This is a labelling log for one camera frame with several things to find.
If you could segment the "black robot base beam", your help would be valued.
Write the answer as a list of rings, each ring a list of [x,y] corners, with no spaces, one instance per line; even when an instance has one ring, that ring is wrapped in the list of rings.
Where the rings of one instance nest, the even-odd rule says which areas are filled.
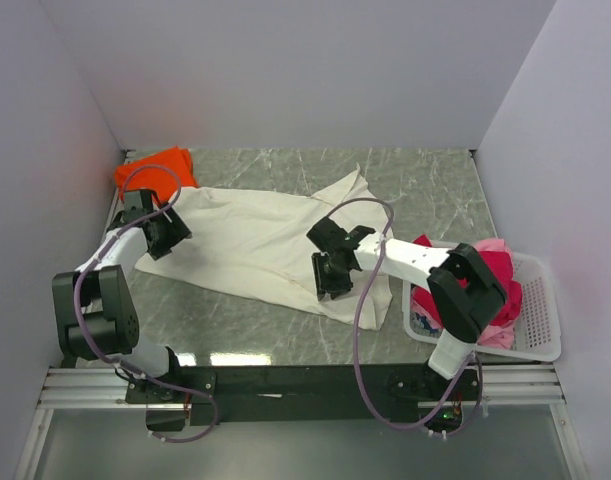
[[[181,411],[147,413],[147,423],[156,431],[179,431],[181,421],[192,426],[221,422],[272,422],[369,419],[372,414],[360,392],[386,420],[395,424],[413,423],[444,398],[445,405],[430,425],[453,431],[462,420],[462,405],[473,402],[482,392],[479,373],[466,369],[454,390],[425,364],[364,365],[358,383],[350,365],[327,366],[212,366],[182,367],[175,383],[177,392],[151,382],[130,383],[125,400],[129,405],[171,406]],[[188,394],[193,389],[201,398]]]

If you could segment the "cream white t shirt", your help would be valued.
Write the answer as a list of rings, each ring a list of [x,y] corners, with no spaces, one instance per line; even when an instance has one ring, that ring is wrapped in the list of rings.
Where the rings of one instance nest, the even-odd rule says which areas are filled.
[[[316,296],[307,232],[326,214],[345,230],[381,231],[384,208],[358,170],[310,196],[261,190],[184,187],[174,206],[192,236],[157,260],[141,257],[137,270],[201,288],[326,316],[367,330],[381,328],[392,300],[379,275],[365,302],[369,275],[353,272],[354,287],[335,300]]]

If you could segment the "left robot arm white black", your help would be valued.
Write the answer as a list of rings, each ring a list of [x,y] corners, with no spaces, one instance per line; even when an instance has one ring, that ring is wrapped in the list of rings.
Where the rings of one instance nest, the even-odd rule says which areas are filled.
[[[127,275],[141,257],[157,261],[191,236],[173,207],[154,191],[125,192],[123,209],[91,258],[52,280],[62,353],[101,360],[136,378],[150,378],[149,389],[158,399],[178,399],[185,388],[178,359],[170,348],[140,334]]]

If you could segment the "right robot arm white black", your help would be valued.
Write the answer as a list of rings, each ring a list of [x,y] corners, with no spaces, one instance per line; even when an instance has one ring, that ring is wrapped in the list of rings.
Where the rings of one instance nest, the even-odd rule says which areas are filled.
[[[450,249],[388,239],[371,227],[346,231],[331,218],[307,233],[317,298],[334,300],[353,288],[352,271],[384,273],[431,295],[443,332],[424,374],[429,395],[445,399],[459,386],[457,371],[481,334],[507,302],[508,294],[479,252],[460,243]]]

